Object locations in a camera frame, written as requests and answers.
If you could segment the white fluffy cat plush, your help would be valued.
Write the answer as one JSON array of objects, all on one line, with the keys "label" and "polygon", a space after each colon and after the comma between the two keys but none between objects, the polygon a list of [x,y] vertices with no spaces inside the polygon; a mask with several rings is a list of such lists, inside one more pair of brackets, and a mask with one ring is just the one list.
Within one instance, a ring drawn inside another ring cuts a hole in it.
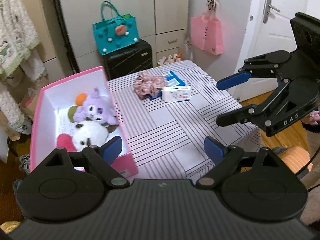
[{"label": "white fluffy cat plush", "polygon": [[102,146],[107,142],[109,134],[117,129],[118,125],[101,126],[95,121],[82,121],[75,125],[72,143],[78,152],[88,146]]}]

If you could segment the red strawberry plush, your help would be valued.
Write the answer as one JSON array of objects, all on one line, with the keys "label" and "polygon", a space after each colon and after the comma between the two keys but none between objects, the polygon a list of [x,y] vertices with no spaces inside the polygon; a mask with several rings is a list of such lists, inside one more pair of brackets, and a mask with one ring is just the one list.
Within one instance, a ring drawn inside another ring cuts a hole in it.
[{"label": "red strawberry plush", "polygon": [[76,152],[76,149],[72,143],[72,137],[65,133],[58,135],[56,147],[64,147],[67,152]]}]

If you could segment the purple Kuromi plush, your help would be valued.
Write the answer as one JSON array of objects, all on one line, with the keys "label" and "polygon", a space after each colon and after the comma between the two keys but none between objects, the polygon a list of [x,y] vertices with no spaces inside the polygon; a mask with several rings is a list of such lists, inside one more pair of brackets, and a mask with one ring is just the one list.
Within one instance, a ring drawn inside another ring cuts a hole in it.
[{"label": "purple Kuromi plush", "polygon": [[78,106],[75,122],[95,121],[101,126],[117,125],[118,119],[109,97],[101,96],[98,87],[95,87],[82,106]]}]

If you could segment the green plush ball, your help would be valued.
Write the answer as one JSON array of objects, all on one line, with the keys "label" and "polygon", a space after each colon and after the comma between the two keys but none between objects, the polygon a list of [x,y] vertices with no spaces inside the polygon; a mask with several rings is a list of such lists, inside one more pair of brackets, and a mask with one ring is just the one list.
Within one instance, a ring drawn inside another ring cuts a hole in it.
[{"label": "green plush ball", "polygon": [[77,106],[71,106],[68,110],[68,113],[67,113],[67,116],[68,116],[68,119],[70,122],[75,122],[73,116],[75,115],[76,113],[76,110],[77,110]]}]

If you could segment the orange plush ball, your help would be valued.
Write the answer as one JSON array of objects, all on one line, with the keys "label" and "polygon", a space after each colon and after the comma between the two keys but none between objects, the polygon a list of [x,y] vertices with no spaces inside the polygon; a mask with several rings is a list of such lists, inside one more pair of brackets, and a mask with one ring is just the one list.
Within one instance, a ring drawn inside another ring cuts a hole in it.
[{"label": "orange plush ball", "polygon": [[75,98],[75,105],[82,106],[87,99],[87,94],[81,93]]}]

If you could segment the blue wet wipes pack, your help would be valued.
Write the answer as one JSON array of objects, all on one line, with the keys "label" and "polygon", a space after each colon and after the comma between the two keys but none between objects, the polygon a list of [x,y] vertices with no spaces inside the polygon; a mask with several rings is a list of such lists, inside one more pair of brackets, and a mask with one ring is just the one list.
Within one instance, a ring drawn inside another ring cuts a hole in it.
[{"label": "blue wet wipes pack", "polygon": [[[167,86],[168,87],[177,87],[177,86],[185,86],[185,82],[182,81],[173,71],[170,71],[168,73],[163,74],[163,76],[167,80]],[[153,98],[152,96],[148,95],[148,99],[150,101],[155,100],[157,98],[162,97],[162,92],[159,92],[158,95]]]}]

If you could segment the white tissue pack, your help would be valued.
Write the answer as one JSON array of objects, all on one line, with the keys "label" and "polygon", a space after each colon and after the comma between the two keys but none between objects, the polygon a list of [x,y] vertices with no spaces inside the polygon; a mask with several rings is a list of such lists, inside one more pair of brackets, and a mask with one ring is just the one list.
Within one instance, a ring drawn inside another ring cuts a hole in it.
[{"label": "white tissue pack", "polygon": [[162,100],[164,102],[189,101],[191,98],[190,86],[164,87],[162,90]]}]

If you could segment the pink floral fabric bow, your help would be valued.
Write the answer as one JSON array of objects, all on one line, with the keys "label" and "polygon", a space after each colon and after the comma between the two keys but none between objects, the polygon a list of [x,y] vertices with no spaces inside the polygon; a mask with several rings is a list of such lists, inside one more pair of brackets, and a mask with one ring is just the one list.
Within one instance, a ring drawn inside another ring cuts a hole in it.
[{"label": "pink floral fabric bow", "polygon": [[140,99],[150,97],[155,99],[167,86],[167,78],[162,75],[150,75],[147,72],[140,72],[133,85],[133,90]]}]

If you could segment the white door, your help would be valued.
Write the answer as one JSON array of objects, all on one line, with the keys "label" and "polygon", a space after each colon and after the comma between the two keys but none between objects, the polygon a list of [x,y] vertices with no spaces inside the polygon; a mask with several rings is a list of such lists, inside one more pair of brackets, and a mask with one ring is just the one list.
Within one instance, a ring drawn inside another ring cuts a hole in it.
[{"label": "white door", "polygon": [[246,58],[273,51],[296,49],[290,20],[297,12],[306,12],[308,0],[265,0],[258,33]]}]

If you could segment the pink paper bag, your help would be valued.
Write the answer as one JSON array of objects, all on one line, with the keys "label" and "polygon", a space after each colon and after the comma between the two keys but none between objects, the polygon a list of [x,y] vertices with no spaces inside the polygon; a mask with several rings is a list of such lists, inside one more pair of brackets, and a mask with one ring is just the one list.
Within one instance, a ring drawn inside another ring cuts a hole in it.
[{"label": "pink paper bag", "polygon": [[224,52],[222,23],[216,13],[218,0],[207,0],[206,10],[190,19],[191,44],[212,55]]}]

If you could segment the striped table cloth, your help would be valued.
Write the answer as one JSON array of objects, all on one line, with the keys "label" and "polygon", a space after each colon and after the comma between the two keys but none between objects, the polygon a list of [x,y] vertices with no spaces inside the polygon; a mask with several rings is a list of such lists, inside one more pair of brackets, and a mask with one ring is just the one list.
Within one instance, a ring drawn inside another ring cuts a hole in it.
[{"label": "striped table cloth", "polygon": [[214,166],[204,151],[208,136],[249,152],[261,148],[260,130],[253,124],[217,126],[216,117],[238,109],[240,103],[227,91],[218,90],[204,70],[191,61],[148,70],[151,75],[168,72],[191,87],[189,101],[141,100],[133,90],[137,74],[108,82],[138,178],[198,180]]}]

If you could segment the colourful gift bag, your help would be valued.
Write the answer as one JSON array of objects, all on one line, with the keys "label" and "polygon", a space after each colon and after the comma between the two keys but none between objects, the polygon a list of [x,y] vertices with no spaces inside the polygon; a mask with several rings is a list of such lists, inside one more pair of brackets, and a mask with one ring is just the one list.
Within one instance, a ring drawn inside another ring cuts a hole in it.
[{"label": "colourful gift bag", "polygon": [[181,53],[174,54],[174,55],[169,55],[169,56],[163,56],[162,58],[159,59],[157,64],[159,66],[164,66],[164,65],[167,65],[167,64],[172,64],[172,63],[175,63],[175,62],[179,62],[179,61],[182,60],[181,56],[182,56]]}]

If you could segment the cream fleece pajama pants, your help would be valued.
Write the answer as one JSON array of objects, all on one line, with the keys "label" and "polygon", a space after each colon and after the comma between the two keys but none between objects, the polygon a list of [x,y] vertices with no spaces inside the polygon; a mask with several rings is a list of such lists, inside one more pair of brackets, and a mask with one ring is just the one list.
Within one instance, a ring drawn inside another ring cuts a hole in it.
[{"label": "cream fleece pajama pants", "polygon": [[21,102],[29,90],[38,90],[47,83],[47,70],[36,49],[7,79],[1,79],[1,112],[10,128],[19,133],[31,133],[31,118],[22,111]]}]

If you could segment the black suitcase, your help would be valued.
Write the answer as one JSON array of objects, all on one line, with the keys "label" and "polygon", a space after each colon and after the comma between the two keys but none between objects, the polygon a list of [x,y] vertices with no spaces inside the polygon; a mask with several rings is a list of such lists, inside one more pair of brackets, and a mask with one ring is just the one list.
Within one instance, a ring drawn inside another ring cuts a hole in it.
[{"label": "black suitcase", "polygon": [[104,55],[103,60],[104,69],[109,80],[153,67],[152,48],[144,40]]}]

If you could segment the cream fleece pajama jacket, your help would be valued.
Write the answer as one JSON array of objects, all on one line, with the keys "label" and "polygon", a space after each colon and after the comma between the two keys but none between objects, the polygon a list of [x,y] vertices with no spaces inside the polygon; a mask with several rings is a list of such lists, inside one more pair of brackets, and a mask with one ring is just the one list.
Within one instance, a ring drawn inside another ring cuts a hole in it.
[{"label": "cream fleece pajama jacket", "polygon": [[36,81],[46,71],[36,50],[38,33],[22,0],[1,0],[1,77],[21,67]]}]

